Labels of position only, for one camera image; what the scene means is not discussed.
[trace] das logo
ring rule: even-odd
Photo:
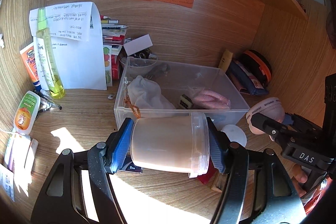
[[[305,155],[305,153],[301,153],[301,155],[299,156],[300,159],[305,160],[309,163],[312,163],[314,160],[314,157],[310,157],[309,155]]]

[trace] plastic jar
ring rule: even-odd
[[[204,113],[140,118],[133,127],[131,157],[135,165],[155,170],[205,174],[209,166],[209,128]]]

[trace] orange string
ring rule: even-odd
[[[129,98],[129,96],[128,96],[127,93],[126,93],[126,96],[125,96],[125,100],[124,100],[124,101],[125,101],[125,104],[128,104],[128,105],[130,106],[130,108],[131,108],[131,110],[132,110],[134,116],[135,116],[137,119],[140,119],[140,118],[141,118],[140,109],[139,109],[137,106],[132,105],[131,100],[130,100],[130,98]]]

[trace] yellow liquid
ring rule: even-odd
[[[51,78],[54,86],[50,86],[48,84],[50,94],[53,98],[60,99],[64,97],[65,90],[63,87],[63,83],[61,78],[59,77],[59,73],[57,70],[54,52],[53,52],[53,44],[51,43],[50,31],[49,28],[45,28],[43,30],[39,30],[36,33],[37,38],[42,38],[44,40],[45,52],[46,52],[46,62],[45,65],[49,67],[49,71],[51,73]]]

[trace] clear plastic storage box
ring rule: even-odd
[[[140,109],[141,117],[170,117],[176,115],[189,115],[190,112],[203,112],[210,117],[218,130],[227,124],[236,124],[249,110],[236,87],[232,84],[226,74],[219,68],[204,67],[198,65],[156,61],[146,59],[136,59],[128,57],[126,65],[120,79],[117,98],[114,105],[115,119],[118,129],[125,118],[130,117],[136,120],[132,110],[125,103],[125,91],[127,85],[138,75],[143,77],[154,74],[151,80],[159,84],[161,93],[175,107],[174,110],[162,109]],[[231,101],[230,110],[186,110],[180,109],[178,103],[182,94],[188,95],[190,89],[205,88],[213,90]]]

